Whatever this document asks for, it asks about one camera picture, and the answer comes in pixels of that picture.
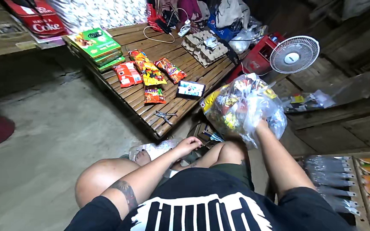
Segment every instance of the red coke box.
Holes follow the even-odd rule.
[[[18,5],[11,0],[4,0],[24,25],[38,38],[60,36],[68,34],[64,24],[55,10],[44,0],[34,0],[36,12],[32,8]]]

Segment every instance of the fan grille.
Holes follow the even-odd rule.
[[[292,64],[286,63],[285,57],[290,53],[297,53],[299,60]],[[272,51],[269,62],[275,71],[290,74],[311,66],[318,55],[318,41],[308,36],[295,36],[278,44]]]

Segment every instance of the person's arm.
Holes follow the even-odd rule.
[[[115,205],[123,220],[132,209],[150,197],[172,163],[201,145],[202,142],[195,137],[182,140],[174,149],[113,183],[101,196]]]
[[[276,139],[266,121],[260,121],[256,127],[256,133],[260,141],[266,170],[275,182],[278,198],[282,198],[286,191],[296,187],[308,187],[315,190],[315,186],[305,171]]]

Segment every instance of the wooden slat table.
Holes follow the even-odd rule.
[[[157,61],[162,57],[169,59],[174,65],[178,66],[188,76],[185,81],[194,81],[206,85],[205,95],[208,94],[215,85],[224,78],[224,76],[234,68],[234,64],[227,58],[221,58],[207,68],[204,68],[199,62],[191,56],[182,46],[183,38],[179,38],[176,32],[172,32],[175,37],[175,42],[168,44],[158,41],[146,39],[143,35],[143,29],[146,24],[132,25],[127,27],[109,29],[108,32],[121,45],[123,55],[129,59],[128,51],[141,49],[145,52],[151,61]],[[172,37],[168,34],[161,34],[152,29],[146,30],[148,37],[153,39],[172,41]],[[174,85],[167,75],[162,71],[167,84],[162,84],[163,94],[166,104],[145,104],[144,103],[144,88],[143,84],[138,84],[130,87],[121,87],[115,71],[107,71],[100,73],[93,66],[86,62],[90,71],[98,78],[101,84],[111,91],[117,98],[122,100],[128,108],[134,112],[137,119],[144,124],[155,138],[161,139],[172,128],[162,118],[154,115],[155,111],[164,113],[176,113],[176,116],[168,117],[169,121],[174,125],[193,107],[199,100],[190,100],[176,97],[178,85]]]

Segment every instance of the olive green shorts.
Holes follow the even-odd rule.
[[[251,170],[246,165],[240,164],[217,164],[209,167],[210,169],[218,169],[227,174],[238,178],[244,185],[254,191],[254,184],[252,183]]]

